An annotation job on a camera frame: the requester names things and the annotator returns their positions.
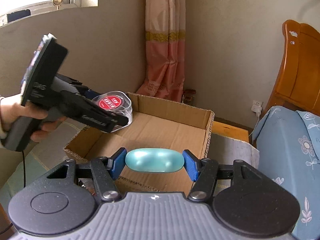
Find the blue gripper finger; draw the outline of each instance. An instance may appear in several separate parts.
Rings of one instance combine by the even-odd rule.
[[[127,150],[121,147],[115,154],[113,154],[110,159],[113,160],[112,169],[110,170],[110,176],[113,180],[118,179],[123,168],[125,167],[125,156],[127,155]]]
[[[182,156],[184,157],[184,168],[190,179],[196,182],[200,175],[201,161],[189,150],[184,150]]]

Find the wooden bed headboard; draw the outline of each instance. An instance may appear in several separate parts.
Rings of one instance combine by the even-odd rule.
[[[305,23],[287,20],[281,67],[263,115],[272,106],[320,115],[320,33]]]

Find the cardboard box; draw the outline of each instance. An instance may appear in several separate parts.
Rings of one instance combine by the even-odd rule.
[[[81,130],[66,146],[68,156],[83,163],[99,156],[110,157],[120,147],[167,148],[180,153],[189,149],[196,157],[207,155],[214,113],[165,99],[128,93],[133,108],[131,125],[114,133],[95,128]],[[183,191],[192,187],[185,169],[175,173],[141,173],[125,167],[116,181],[121,192]]]

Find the pink curtain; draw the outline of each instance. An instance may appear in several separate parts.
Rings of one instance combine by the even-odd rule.
[[[146,0],[147,74],[137,93],[181,101],[186,0]]]

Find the beige wall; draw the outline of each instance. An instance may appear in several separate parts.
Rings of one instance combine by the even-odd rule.
[[[1,27],[1,95],[19,92],[33,51],[49,32],[69,49],[60,73],[98,92],[135,91],[145,76],[144,12],[145,0],[99,0],[98,7],[60,10]],[[20,154],[11,157],[16,165]],[[1,161],[10,158],[0,152]],[[14,168],[0,166],[0,185]]]
[[[267,103],[281,64],[282,23],[320,31],[320,0],[186,0],[186,87],[197,106],[253,127],[254,99]]]

